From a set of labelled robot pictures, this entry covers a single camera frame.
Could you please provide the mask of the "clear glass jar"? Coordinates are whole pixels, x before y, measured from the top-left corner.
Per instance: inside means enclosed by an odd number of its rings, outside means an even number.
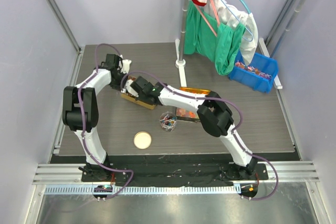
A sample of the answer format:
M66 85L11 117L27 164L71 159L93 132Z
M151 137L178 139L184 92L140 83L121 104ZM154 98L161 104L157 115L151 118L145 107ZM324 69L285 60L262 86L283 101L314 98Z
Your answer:
M159 122L163 130L171 132L176 127L177 117L173 112L164 112L161 114Z

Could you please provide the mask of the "gold tin of gummy candies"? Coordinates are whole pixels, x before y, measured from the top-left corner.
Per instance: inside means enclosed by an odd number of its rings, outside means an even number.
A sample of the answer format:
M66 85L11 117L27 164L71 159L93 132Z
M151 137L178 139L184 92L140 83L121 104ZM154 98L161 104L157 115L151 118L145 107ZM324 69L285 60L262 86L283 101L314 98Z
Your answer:
M207 95L210 93L210 90L189 88L189 87L180 87L180 90L189 92L189 93L204 94L204 95ZM176 108L175 114L176 114L177 119L180 121L189 121L189 122L196 122L196 123L200 121L197 113L188 111L185 109Z

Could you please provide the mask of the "round wooden jar lid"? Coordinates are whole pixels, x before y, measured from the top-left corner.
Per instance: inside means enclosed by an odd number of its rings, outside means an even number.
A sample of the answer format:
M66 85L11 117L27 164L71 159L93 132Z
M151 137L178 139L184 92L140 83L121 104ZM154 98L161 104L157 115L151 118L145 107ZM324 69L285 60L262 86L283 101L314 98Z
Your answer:
M144 150L151 145L152 137L148 132L138 132L133 138L133 143L138 149Z

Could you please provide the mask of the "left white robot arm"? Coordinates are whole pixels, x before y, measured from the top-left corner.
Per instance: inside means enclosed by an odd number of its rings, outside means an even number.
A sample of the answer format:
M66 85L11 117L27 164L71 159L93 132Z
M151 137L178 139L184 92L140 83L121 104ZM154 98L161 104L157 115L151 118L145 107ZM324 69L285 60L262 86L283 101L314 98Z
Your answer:
M120 89L122 78L129 73L132 61L116 54L107 54L81 83L63 91L62 121L75 133L86 155L83 171L105 182L114 172L108 154L102 147L97 125L99 110L97 95L104 87Z

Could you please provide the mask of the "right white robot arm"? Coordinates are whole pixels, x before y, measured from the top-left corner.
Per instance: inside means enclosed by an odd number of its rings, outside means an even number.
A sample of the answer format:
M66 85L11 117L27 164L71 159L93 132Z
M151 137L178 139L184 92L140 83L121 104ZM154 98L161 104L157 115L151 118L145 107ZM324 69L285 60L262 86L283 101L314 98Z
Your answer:
M150 104L173 106L196 113L206 133L217 137L230 152L242 179L250 179L256 173L257 158L253 157L241 137L237 134L233 113L224 100L214 91L208 94L190 93L165 83L155 85L143 77L127 80L127 93L136 100Z

